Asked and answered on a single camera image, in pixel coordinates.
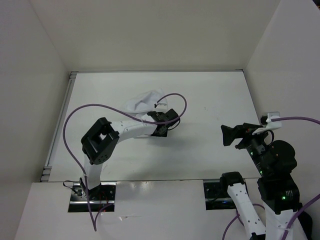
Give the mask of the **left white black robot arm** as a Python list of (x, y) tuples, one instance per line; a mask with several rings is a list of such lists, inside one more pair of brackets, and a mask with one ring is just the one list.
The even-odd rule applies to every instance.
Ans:
[(99, 118), (82, 137), (85, 174), (80, 178), (81, 193), (94, 200), (101, 191), (103, 164), (109, 160), (117, 144), (140, 136), (166, 137), (168, 131), (181, 121), (173, 109), (167, 112), (149, 111), (137, 120), (108, 121)]

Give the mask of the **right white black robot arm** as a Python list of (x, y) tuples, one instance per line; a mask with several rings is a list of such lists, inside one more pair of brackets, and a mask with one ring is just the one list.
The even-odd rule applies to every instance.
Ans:
[(265, 142), (269, 131), (256, 133), (260, 125), (243, 123), (235, 127), (221, 126), (224, 146), (240, 139), (236, 149), (245, 149), (257, 168), (258, 190), (265, 210), (262, 223), (247, 192), (243, 177), (237, 171), (223, 173), (219, 191), (231, 197), (249, 240), (292, 240), (291, 230), (299, 214), (300, 192), (291, 172), (297, 167), (294, 148), (286, 141)]

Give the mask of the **white skirt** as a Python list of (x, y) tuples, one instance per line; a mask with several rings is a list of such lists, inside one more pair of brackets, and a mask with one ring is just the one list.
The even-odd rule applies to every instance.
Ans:
[(120, 110), (133, 117), (142, 117), (148, 112), (155, 111), (155, 104), (165, 95), (162, 88), (153, 89), (138, 94), (137, 96), (127, 100)]

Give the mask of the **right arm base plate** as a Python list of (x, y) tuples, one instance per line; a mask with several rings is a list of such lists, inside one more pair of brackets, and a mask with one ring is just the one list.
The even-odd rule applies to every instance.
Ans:
[(205, 207), (207, 211), (232, 210), (236, 208), (232, 198), (222, 190), (217, 180), (203, 181)]

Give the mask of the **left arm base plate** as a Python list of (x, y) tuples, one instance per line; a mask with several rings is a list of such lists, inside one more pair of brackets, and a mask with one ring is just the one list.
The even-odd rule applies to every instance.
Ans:
[[(89, 211), (87, 194), (79, 182), (66, 180), (63, 186), (71, 190), (69, 200), (69, 213), (87, 213)], [(115, 210), (116, 182), (103, 181), (100, 186), (89, 191), (89, 204), (91, 211), (97, 213), (113, 212)]]

